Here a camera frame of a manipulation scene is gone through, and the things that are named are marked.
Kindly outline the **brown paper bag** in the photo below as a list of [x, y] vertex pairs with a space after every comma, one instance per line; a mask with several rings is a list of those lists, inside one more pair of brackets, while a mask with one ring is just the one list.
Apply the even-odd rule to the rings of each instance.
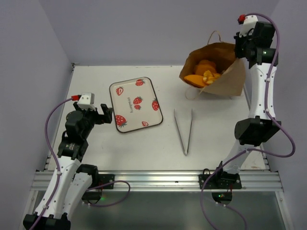
[[[192, 75], [201, 60], [209, 60], [216, 64], [217, 73], [221, 76], [211, 85], [197, 88], [184, 81], [184, 77]], [[206, 46], [192, 51], [179, 74], [179, 78], [190, 87], [197, 89], [198, 95], [210, 93], [219, 96], [240, 96], [246, 79], [245, 66], [242, 60], [235, 57], [235, 45], [221, 40], [218, 31], [213, 31]]]

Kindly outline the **braided fake bread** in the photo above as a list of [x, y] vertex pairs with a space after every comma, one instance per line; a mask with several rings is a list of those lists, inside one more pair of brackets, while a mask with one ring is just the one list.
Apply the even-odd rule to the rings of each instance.
[[204, 72], [203, 74], [203, 82], [205, 84], [205, 86], [211, 85], [212, 83], [214, 83], [219, 77], [221, 76], [221, 74], [219, 73], [213, 73], [210, 70], [207, 70]]

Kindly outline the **metal tongs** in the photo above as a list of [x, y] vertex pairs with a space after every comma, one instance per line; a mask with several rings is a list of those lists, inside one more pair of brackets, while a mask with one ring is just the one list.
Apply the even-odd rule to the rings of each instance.
[[188, 134], [184, 134], [183, 131], [186, 131], [186, 128], [183, 127], [179, 122], [179, 118], [177, 116], [176, 109], [173, 110], [173, 117], [175, 122], [176, 131], [178, 134], [180, 146], [182, 149], [182, 153], [185, 157], [189, 156], [190, 153], [190, 143], [192, 137], [192, 128], [193, 128], [193, 120], [194, 120], [194, 112], [193, 109], [190, 110], [190, 121], [189, 121], [189, 131]]

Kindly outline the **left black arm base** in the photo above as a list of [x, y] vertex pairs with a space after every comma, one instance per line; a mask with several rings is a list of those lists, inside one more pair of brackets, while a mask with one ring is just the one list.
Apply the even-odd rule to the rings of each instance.
[[[98, 187], [115, 180], [114, 174], [99, 174], [98, 179], [90, 186], [90, 188]], [[103, 190], [113, 189], [114, 185], [107, 185], [105, 187], [96, 188], [93, 190], [86, 191], [82, 196], [82, 201], [88, 204], [97, 204], [103, 200]]]

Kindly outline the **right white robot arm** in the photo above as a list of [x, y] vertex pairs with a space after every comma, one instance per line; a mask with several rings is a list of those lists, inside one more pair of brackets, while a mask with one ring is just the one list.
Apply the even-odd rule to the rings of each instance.
[[213, 177], [219, 188], [225, 188], [238, 176], [249, 153], [274, 136], [281, 125], [280, 121], [272, 121], [273, 84], [278, 65], [278, 52], [271, 47], [275, 28], [269, 22], [258, 21], [255, 15], [241, 19], [239, 24], [242, 28], [234, 37], [235, 55], [248, 61], [252, 97], [248, 118], [236, 123], [234, 146]]

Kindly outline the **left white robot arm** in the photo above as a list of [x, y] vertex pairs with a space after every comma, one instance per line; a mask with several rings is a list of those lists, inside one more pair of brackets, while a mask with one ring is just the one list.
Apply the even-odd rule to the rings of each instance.
[[113, 109], [102, 104], [103, 114], [96, 108], [75, 110], [66, 116], [65, 131], [59, 145], [57, 166], [45, 195], [32, 215], [27, 214], [23, 226], [27, 230], [69, 230], [71, 216], [87, 188], [100, 182], [94, 165], [82, 164], [88, 147], [87, 138], [95, 125], [110, 124]]

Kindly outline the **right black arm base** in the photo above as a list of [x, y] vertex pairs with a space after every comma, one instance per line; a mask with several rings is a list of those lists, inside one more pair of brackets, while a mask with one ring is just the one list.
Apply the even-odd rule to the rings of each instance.
[[212, 192], [215, 202], [229, 205], [233, 198], [234, 189], [242, 189], [239, 174], [229, 174], [220, 170], [211, 177], [204, 187], [205, 190], [224, 190], [224, 192]]

